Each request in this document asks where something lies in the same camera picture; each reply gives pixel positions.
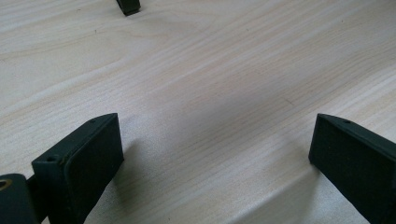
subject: wooden table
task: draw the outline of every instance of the wooden table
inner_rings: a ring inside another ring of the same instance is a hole
[[[117,112],[86,223],[366,222],[307,153],[317,113],[396,140],[395,1],[141,4],[2,1],[1,174]]]

